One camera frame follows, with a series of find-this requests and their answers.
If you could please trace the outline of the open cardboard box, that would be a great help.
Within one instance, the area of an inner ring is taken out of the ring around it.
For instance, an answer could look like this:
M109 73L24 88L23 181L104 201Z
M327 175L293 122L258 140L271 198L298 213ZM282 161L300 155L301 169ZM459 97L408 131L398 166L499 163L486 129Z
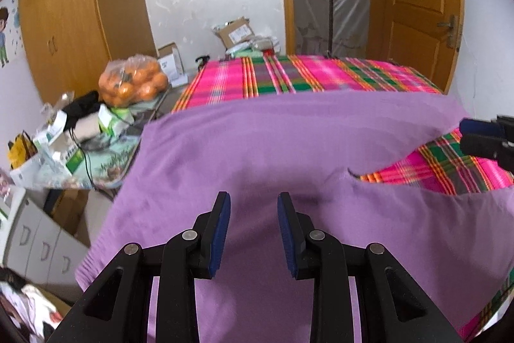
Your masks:
M213 32L219 37L226 49L246 42L254 36L254 32L250 26L250 20L244 16L231 22L214 26Z

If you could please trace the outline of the small white box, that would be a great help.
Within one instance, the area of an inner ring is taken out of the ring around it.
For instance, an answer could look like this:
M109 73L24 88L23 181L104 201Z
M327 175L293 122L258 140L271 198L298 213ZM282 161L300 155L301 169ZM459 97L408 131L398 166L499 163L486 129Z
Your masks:
M184 70L179 49L176 43L168 43L158 49L159 64L161 70L168 78L169 84L173 88L188 84L188 76Z

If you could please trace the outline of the pink plaid bed sheet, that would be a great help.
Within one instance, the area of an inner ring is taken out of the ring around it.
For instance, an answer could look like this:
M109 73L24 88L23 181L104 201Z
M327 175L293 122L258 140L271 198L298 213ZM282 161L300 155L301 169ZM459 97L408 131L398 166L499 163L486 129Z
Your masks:
M169 114L267 95L324 91L442 91L408 66L358 58L269 56L207 63ZM371 184L411 185L459 196L465 193L513 190L513 176L494 161L464 154L458 126L416 148L402 160L361 176ZM486 306L465 326L456 328L464 341L479 335L486 322L513 290L513 267Z

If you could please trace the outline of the wooden wardrobe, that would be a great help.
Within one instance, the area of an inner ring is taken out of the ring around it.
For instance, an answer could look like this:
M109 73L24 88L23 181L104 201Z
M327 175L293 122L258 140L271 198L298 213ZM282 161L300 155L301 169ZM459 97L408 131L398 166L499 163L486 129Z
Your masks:
M146 0L18 0L23 44L45 103L98 87L107 63L157 54Z

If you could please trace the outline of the yellow bag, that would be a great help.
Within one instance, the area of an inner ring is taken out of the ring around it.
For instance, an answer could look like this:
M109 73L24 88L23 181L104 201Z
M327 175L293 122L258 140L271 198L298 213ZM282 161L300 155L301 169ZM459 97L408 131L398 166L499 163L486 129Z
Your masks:
M26 131L17 134L14 140L8 142L8 160L11 170L17 169L37 153L38 150Z

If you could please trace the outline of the cartoon wall sticker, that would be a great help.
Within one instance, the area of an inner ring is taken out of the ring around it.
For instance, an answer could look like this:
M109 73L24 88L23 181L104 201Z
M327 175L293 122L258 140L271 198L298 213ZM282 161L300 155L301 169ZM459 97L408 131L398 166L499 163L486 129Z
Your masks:
M24 53L18 0L1 0L1 67Z

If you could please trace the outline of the purple fleece garment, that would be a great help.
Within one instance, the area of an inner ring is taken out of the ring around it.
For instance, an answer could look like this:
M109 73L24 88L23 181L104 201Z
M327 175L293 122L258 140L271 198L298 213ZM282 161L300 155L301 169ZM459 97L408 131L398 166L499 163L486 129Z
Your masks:
M431 192L361 180L466 115L422 92L324 91L204 105L145 127L97 240L77 267L88 287L117 252L167 242L209 211L232 210L219 271L196 288L204 342L305 342L313 287L287 268L277 198L351 246L383 244L455 328L492 299L513 267L513 190Z

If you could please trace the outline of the black cloth on table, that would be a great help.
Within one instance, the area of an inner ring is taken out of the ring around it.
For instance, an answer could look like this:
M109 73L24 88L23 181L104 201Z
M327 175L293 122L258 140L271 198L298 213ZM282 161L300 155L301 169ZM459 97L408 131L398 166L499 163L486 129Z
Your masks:
M62 111L66 114L65 131L74 128L81 118L98 112L100 106L98 91L90 91L82 97L74 99L62 108Z

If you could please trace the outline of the white drawer cabinet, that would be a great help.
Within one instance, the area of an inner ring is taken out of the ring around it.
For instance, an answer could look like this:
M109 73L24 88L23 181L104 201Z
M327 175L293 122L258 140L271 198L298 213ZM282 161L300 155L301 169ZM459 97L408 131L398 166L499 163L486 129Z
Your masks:
M58 225L27 195L11 186L1 199L1 266L33 285L76 301L82 290L75 279L87 247Z

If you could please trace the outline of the bag of oranges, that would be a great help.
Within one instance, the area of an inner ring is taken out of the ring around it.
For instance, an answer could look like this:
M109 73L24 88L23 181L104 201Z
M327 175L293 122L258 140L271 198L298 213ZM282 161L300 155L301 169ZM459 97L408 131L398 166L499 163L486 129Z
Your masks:
M126 108L155 99L168 84L156 58L135 55L109 62L98 79L98 91L110 107Z

